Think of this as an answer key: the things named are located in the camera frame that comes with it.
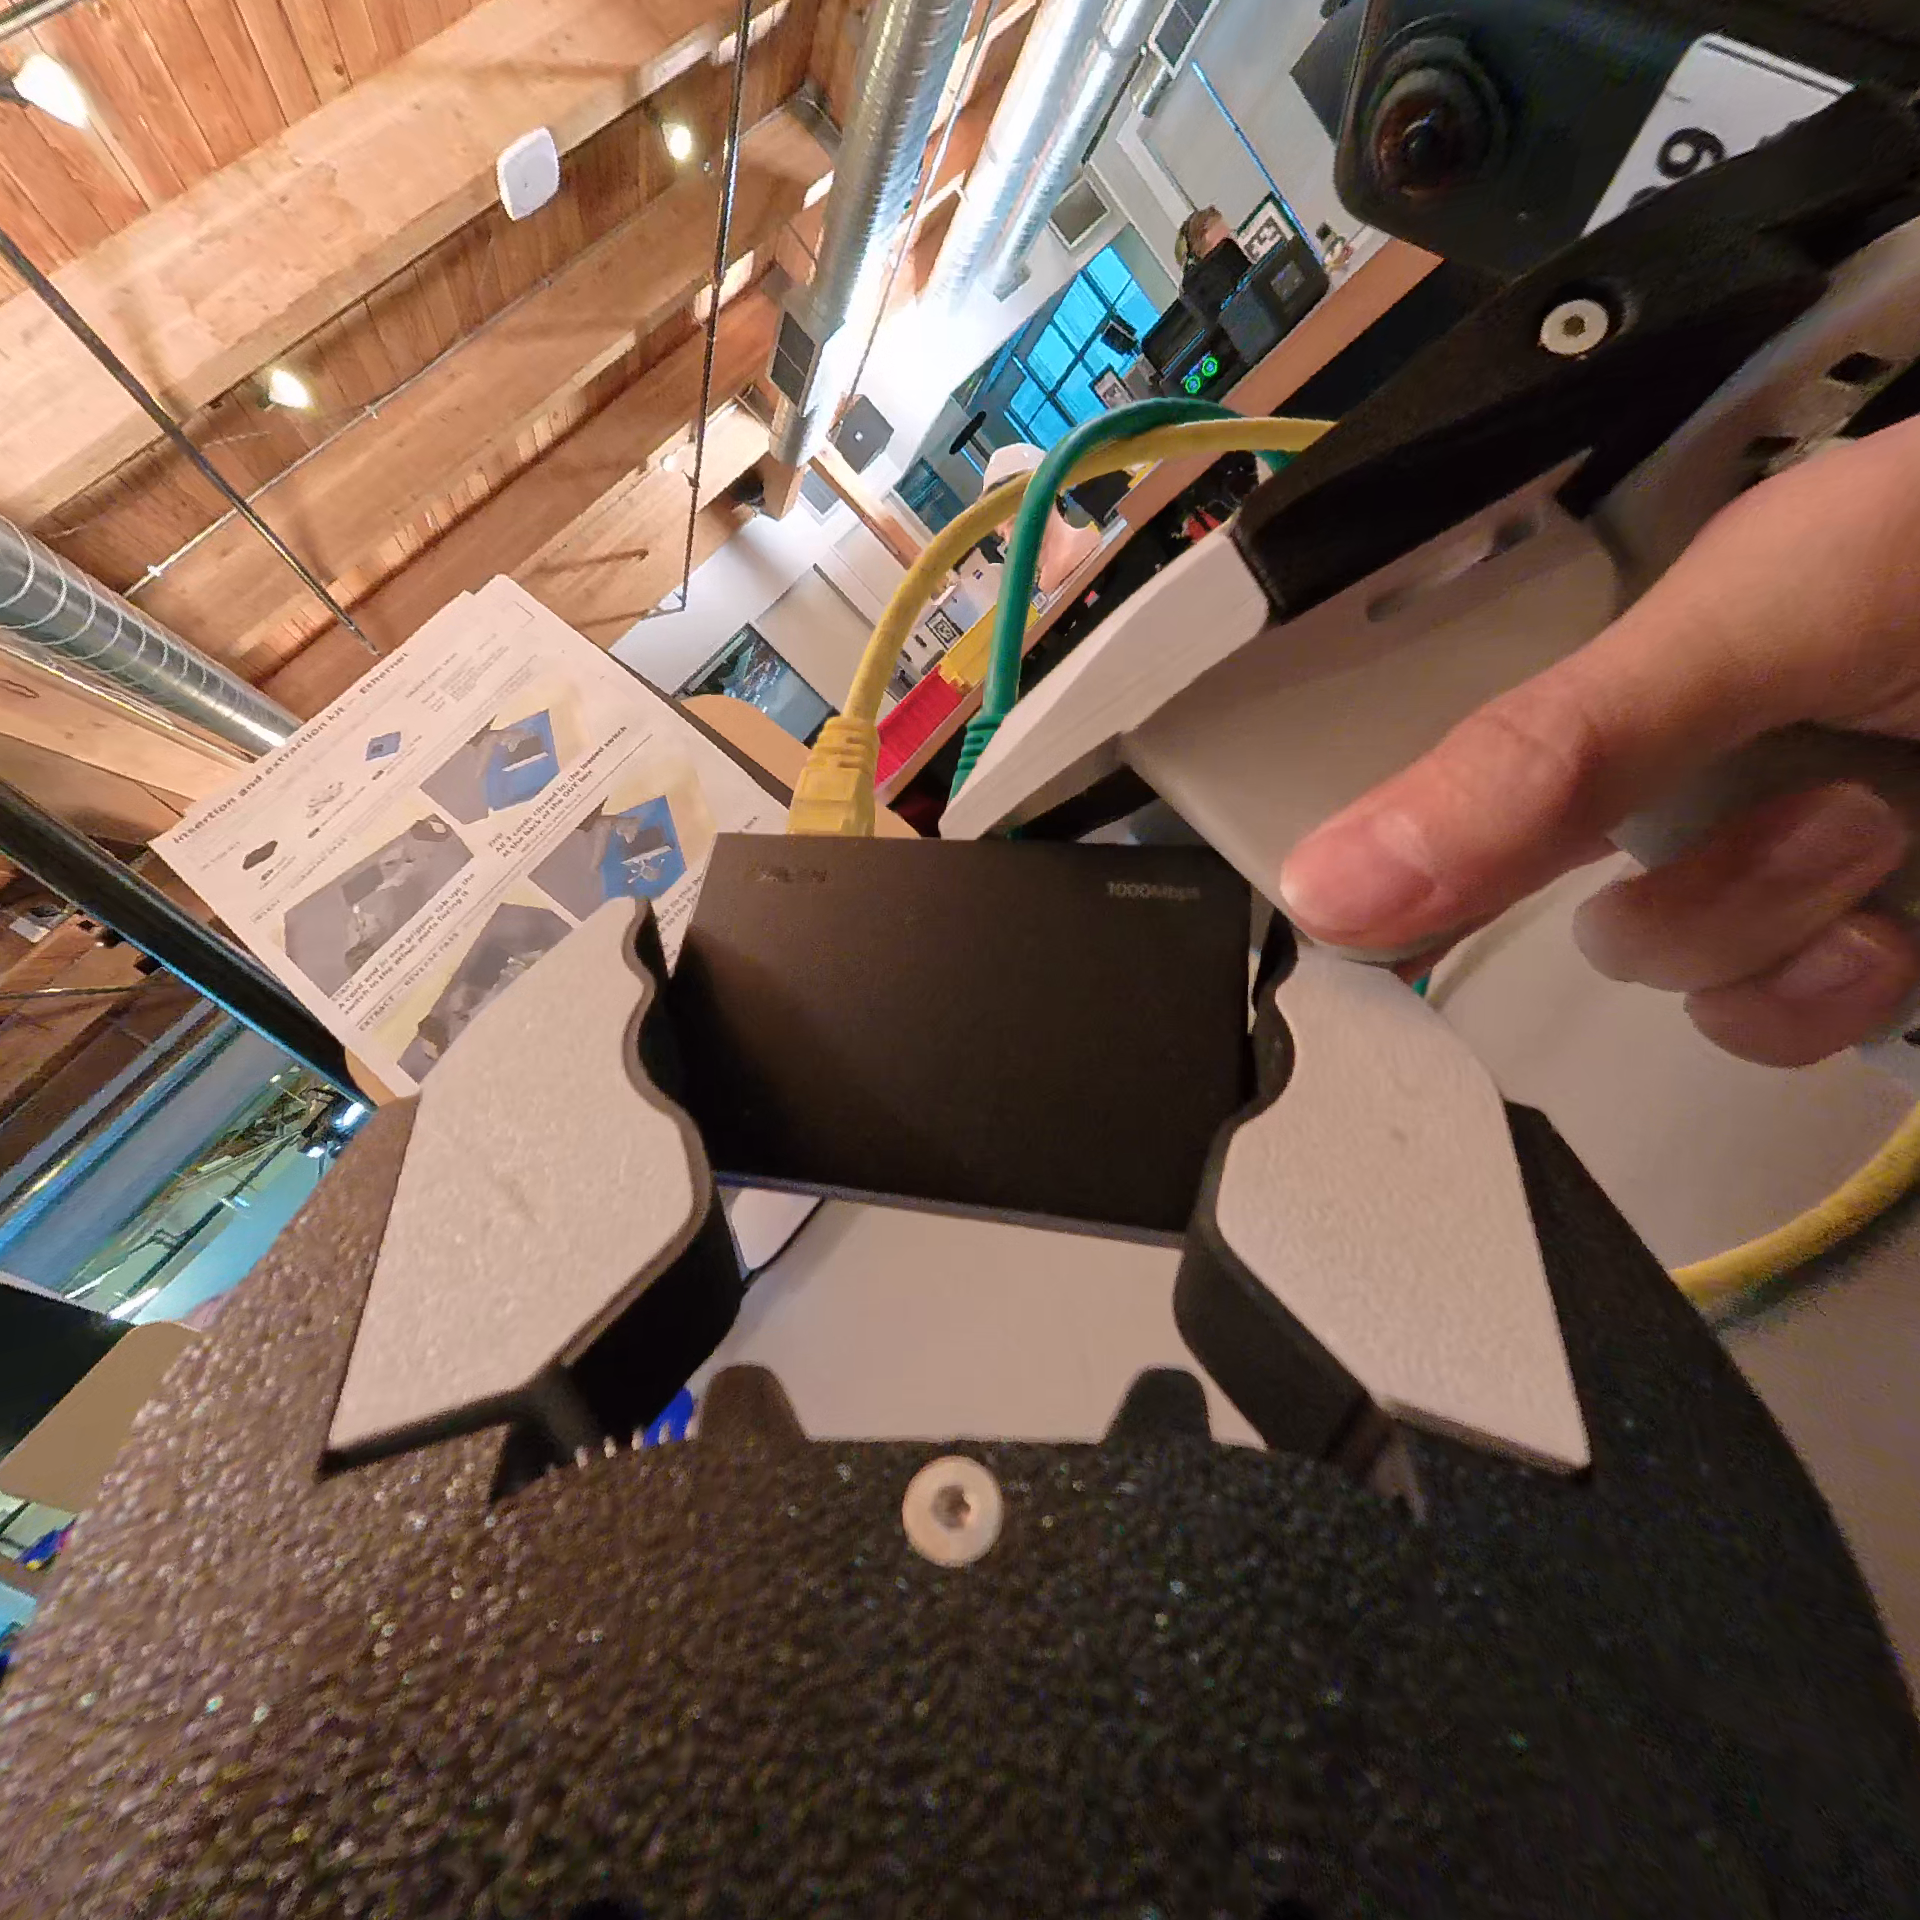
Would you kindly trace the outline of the black metal pole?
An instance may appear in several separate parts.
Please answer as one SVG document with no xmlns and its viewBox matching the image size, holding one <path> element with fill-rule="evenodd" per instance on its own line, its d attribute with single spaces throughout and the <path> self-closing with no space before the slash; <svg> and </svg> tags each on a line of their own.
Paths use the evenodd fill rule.
<svg viewBox="0 0 1920 1920">
<path fill-rule="evenodd" d="M 153 958 L 349 1098 L 342 1043 L 245 948 L 196 920 L 148 879 L 2 783 L 2 855 L 73 909 Z"/>
</svg>

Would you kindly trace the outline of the blank wooden clipboard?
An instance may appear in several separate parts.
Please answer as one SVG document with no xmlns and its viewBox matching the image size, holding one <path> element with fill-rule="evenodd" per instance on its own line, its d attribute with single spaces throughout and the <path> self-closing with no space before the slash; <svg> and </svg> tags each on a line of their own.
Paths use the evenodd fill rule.
<svg viewBox="0 0 1920 1920">
<path fill-rule="evenodd" d="M 2 1460 L 2 1495 L 68 1516 L 88 1513 L 140 1415 L 203 1330 L 186 1322 L 121 1322 L 122 1338 Z"/>
</svg>

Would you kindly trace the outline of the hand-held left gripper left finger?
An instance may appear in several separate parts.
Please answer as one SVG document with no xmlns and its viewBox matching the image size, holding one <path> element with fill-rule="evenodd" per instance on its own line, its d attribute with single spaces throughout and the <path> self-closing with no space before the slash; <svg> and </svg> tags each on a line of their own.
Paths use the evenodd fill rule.
<svg viewBox="0 0 1920 1920">
<path fill-rule="evenodd" d="M 672 1441 L 748 1282 L 687 1110 L 669 989 L 656 913 L 608 903 L 429 1072 L 326 1477 L 497 1432 L 504 1498 Z"/>
</svg>

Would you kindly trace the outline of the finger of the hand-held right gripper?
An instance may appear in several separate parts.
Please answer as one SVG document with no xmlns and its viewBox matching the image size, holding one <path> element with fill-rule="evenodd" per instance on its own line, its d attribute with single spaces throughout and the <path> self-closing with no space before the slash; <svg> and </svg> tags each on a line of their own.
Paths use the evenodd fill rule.
<svg viewBox="0 0 1920 1920">
<path fill-rule="evenodd" d="M 1271 622 L 1269 594 L 1214 531 L 1022 694 L 941 818 L 950 844 L 1038 822 L 1123 770 L 1123 744 Z"/>
</svg>

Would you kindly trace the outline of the person's right hand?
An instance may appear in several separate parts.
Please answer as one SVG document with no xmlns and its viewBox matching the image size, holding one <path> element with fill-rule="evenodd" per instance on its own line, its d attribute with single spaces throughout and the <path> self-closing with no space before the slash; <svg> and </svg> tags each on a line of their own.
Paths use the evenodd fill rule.
<svg viewBox="0 0 1920 1920">
<path fill-rule="evenodd" d="M 1917 741 L 1917 565 L 1908 419 L 1718 512 L 1592 643 L 1306 836 L 1281 907 L 1333 948 L 1443 952 L 1767 735 Z M 1681 997 L 1722 1052 L 1808 1068 L 1917 997 L 1917 934 L 1869 904 L 1911 847 L 1869 787 L 1777 796 L 1591 897 L 1576 943 L 1602 976 Z"/>
</svg>

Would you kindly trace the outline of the printed instruction sheet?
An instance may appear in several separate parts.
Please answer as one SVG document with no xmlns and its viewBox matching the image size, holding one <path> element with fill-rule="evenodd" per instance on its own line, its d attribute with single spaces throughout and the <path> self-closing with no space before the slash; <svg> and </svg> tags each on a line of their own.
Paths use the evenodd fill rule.
<svg viewBox="0 0 1920 1920">
<path fill-rule="evenodd" d="M 788 806 L 788 787 L 495 576 L 156 855 L 406 1097 L 604 904 L 647 909 L 674 956 L 717 842 L 780 835 Z"/>
</svg>

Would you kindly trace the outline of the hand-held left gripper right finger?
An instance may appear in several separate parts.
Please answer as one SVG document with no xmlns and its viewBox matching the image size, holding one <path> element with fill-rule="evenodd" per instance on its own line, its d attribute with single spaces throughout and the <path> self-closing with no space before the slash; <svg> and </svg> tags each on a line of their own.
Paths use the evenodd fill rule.
<svg viewBox="0 0 1920 1920">
<path fill-rule="evenodd" d="M 1204 1163 L 1173 1285 L 1264 1452 L 1366 1477 L 1410 1430 L 1592 1465 L 1503 1093 L 1404 980 L 1273 916 L 1253 1097 Z"/>
</svg>

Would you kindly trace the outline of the small black monitor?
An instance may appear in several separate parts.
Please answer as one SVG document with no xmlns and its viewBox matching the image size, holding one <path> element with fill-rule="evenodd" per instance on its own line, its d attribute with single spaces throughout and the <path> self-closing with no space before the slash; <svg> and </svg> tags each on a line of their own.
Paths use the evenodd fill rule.
<svg viewBox="0 0 1920 1920">
<path fill-rule="evenodd" d="M 2 1275 L 2 1457 L 8 1457 L 133 1328 Z"/>
</svg>

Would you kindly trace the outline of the black network switch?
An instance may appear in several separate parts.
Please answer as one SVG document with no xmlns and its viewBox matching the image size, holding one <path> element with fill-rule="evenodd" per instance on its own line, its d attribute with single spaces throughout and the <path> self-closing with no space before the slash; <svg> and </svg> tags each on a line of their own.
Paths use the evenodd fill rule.
<svg viewBox="0 0 1920 1920">
<path fill-rule="evenodd" d="M 685 1109 L 738 1187 L 1176 1242 L 1253 1095 L 1253 932 L 1198 847 L 728 832 Z"/>
</svg>

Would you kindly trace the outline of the silver round ventilation duct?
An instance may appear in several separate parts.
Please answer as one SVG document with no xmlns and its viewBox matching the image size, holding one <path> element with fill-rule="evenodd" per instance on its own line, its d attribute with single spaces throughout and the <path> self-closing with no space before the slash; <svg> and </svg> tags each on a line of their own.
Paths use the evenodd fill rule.
<svg viewBox="0 0 1920 1920">
<path fill-rule="evenodd" d="M 11 519 L 2 520 L 2 633 L 29 661 L 99 683 L 251 757 L 303 726 Z"/>
<path fill-rule="evenodd" d="M 813 275 L 780 306 L 768 373 L 780 399 L 771 444 L 779 469 L 806 469 L 853 395 L 857 333 L 879 312 L 886 259 L 923 176 L 973 11 L 968 2 L 871 11 Z"/>
</svg>

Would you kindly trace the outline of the black device with green lights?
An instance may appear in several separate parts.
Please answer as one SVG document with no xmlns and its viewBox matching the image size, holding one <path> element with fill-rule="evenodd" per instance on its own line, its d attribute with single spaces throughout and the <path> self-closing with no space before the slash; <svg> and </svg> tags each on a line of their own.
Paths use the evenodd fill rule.
<svg viewBox="0 0 1920 1920">
<path fill-rule="evenodd" d="M 1221 315 L 1186 300 L 1171 305 L 1141 346 L 1146 399 L 1206 401 L 1225 392 L 1240 369 Z"/>
</svg>

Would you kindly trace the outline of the red plastic bin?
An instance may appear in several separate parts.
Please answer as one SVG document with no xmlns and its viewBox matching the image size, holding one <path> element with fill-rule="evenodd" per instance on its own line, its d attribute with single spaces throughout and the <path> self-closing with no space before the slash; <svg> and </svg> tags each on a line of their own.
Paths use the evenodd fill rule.
<svg viewBox="0 0 1920 1920">
<path fill-rule="evenodd" d="M 888 788 L 903 781 L 917 757 L 941 747 L 950 725 L 967 722 L 980 692 L 980 683 L 928 671 L 877 725 L 877 783 Z"/>
</svg>

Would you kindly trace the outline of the black desktop device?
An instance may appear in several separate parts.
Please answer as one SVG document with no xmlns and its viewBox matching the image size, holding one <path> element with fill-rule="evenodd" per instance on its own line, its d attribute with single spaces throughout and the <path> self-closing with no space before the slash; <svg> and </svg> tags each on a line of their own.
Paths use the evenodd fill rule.
<svg viewBox="0 0 1920 1920">
<path fill-rule="evenodd" d="M 1319 249 L 1300 237 L 1273 244 L 1223 300 L 1218 331 L 1244 373 L 1255 371 L 1333 290 Z"/>
</svg>

